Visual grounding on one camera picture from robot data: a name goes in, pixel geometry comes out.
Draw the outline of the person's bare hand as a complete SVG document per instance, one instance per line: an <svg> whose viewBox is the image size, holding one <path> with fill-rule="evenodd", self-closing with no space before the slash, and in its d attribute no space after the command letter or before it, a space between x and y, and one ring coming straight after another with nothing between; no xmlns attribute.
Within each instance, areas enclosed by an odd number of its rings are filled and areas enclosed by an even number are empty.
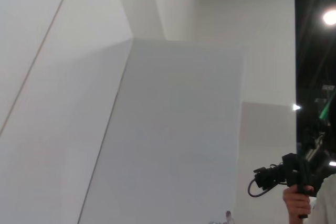
<svg viewBox="0 0 336 224"><path fill-rule="evenodd" d="M308 195L298 193L298 185L292 185L283 191L282 199L287 210L293 215L308 214L311 210Z"/></svg>

